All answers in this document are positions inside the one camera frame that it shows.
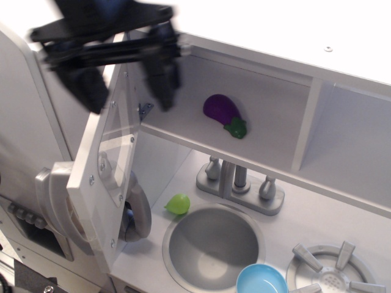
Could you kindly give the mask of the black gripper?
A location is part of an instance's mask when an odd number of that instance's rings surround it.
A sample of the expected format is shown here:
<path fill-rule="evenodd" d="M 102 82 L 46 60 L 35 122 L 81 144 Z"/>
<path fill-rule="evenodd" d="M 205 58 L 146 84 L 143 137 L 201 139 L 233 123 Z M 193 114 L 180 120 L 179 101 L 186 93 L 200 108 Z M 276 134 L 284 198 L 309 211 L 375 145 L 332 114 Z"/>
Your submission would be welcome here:
<path fill-rule="evenodd" d="M 170 6 L 138 1 L 56 1 L 63 18 L 34 28 L 30 38 L 42 45 L 75 42 L 85 45 L 104 42 L 122 33 L 143 27 L 150 30 L 141 40 L 143 45 L 160 46 L 171 57 L 189 54 L 190 46 L 180 42 L 174 32 Z M 174 105 L 175 91 L 180 88 L 180 74 L 173 58 L 149 56 L 142 59 L 148 88 L 162 111 Z M 89 111 L 100 114 L 109 90 L 96 67 L 57 68 L 57 77 L 73 96 Z"/>

